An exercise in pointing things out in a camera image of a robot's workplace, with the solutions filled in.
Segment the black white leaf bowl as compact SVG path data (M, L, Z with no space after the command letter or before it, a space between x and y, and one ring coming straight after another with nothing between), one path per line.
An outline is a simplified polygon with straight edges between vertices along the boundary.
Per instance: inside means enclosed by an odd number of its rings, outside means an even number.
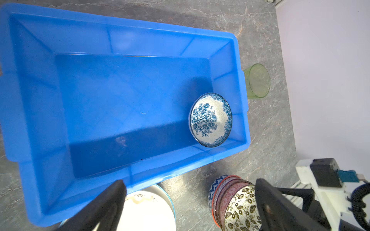
M222 223L224 231L259 231L262 220L255 196L255 186L248 185L232 197Z

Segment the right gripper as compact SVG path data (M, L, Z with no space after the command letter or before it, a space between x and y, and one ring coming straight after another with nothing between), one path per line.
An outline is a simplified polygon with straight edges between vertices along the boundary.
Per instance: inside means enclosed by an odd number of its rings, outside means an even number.
M300 183L310 189L283 189L282 194L302 198L302 209L307 213L315 198L329 222L332 231L340 230L343 213L352 214L363 230L370 229L364 211L366 204L363 199L370 194L370 182L362 174L354 170L340 170L335 159L306 159L296 165Z

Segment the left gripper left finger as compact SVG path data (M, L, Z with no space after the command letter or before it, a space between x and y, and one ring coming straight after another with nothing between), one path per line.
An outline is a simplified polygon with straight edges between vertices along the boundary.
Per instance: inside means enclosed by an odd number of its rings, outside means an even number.
M117 180L92 200L75 216L61 225L58 231L115 231L122 215L127 189Z

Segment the blue floral bowl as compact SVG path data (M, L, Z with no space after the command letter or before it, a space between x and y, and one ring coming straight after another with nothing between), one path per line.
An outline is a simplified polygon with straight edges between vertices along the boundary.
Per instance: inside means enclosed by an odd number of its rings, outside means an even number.
M203 94L194 102L188 120L194 139L208 148L220 146L232 130L230 105L224 97L213 92Z

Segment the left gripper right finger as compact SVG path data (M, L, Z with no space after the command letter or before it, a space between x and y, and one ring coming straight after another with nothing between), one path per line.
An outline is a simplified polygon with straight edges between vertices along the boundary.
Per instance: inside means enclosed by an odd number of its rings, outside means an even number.
M299 209L284 194L302 198L303 208ZM264 231L324 230L306 213L315 199L312 189L276 188L260 178L256 180L255 196Z

